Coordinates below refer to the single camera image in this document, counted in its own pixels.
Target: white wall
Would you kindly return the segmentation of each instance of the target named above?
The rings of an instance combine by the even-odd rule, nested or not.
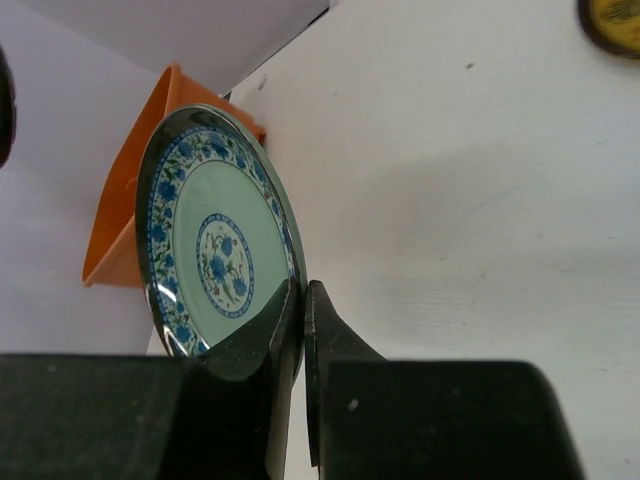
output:
[[[220,94],[329,6],[329,0],[19,1],[157,73],[177,60]]]
[[[0,171],[0,352],[144,352],[142,290],[85,289],[80,275],[107,172],[156,75],[12,0],[0,12],[18,105]]]

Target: orange plastic object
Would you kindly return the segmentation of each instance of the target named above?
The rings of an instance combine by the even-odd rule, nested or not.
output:
[[[107,177],[82,269],[85,286],[90,287],[94,283],[142,286],[134,221],[136,184],[142,156],[151,134],[162,119],[178,107],[193,103],[205,103],[227,111],[241,121],[260,143],[264,141],[265,130],[255,124],[251,115],[183,75],[178,64],[171,64],[158,80]]]

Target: blue flower pattern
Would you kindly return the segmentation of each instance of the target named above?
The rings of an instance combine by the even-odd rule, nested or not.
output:
[[[236,295],[239,297],[244,297],[247,294],[247,286],[245,285],[242,278],[234,278],[233,279],[233,290],[236,292]]]
[[[178,196],[178,191],[173,183],[165,180],[158,185],[158,194],[165,202],[172,202]]]
[[[202,222],[196,241],[200,282],[216,310],[241,317],[253,299],[255,274],[246,239],[229,217],[215,213]]]
[[[156,223],[151,228],[151,238],[153,238],[158,243],[164,242],[167,239],[167,232],[164,229],[164,226]]]
[[[213,281],[216,283],[224,283],[224,276],[226,273],[224,260],[222,260],[222,258],[218,255],[214,255],[211,259],[211,262],[209,262],[209,265],[211,266],[211,271],[213,272]]]
[[[231,237],[223,237],[222,238],[222,244],[220,245],[220,250],[222,250],[222,253],[225,254],[225,256],[229,257],[231,256],[231,252],[233,252],[233,242],[231,240]]]
[[[174,140],[167,148],[156,170],[147,230],[149,256],[153,259],[152,276],[154,281],[164,284],[176,297],[176,300],[171,300],[166,295],[161,295],[159,298],[160,307],[163,311],[164,321],[176,333],[176,338],[181,346],[190,354],[201,350],[206,351],[206,346],[193,327],[188,311],[182,302],[180,287],[175,279],[175,260],[171,254],[172,242],[168,231],[171,228],[178,192],[192,168],[203,161],[223,161],[235,165],[253,179],[265,199],[270,203],[274,219],[282,233],[289,272],[291,275],[295,275],[291,239],[285,225],[282,208],[274,195],[266,171],[254,158],[253,153],[246,148],[236,138],[228,136],[215,127],[195,127]],[[232,278],[232,274],[227,271],[227,260],[224,260],[225,258],[229,259],[235,253],[234,248],[231,238],[229,240],[223,239],[218,255],[223,267],[221,269],[220,262],[216,262],[216,272],[219,278],[222,278],[221,272],[224,271],[224,275],[229,279],[228,288],[231,294],[242,297],[248,293],[250,287],[244,278]],[[167,253],[158,256],[158,253],[161,252]]]

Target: decorative plate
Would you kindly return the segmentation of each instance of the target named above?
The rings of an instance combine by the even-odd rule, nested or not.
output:
[[[306,285],[289,201],[262,147],[209,106],[152,135],[136,193],[138,260],[172,355],[197,355],[253,318],[283,280]]]

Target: white backdrop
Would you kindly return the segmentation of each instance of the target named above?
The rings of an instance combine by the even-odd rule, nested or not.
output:
[[[0,351],[143,353],[142,290],[80,277],[102,186],[156,75],[11,0],[0,43],[18,105],[0,171]]]

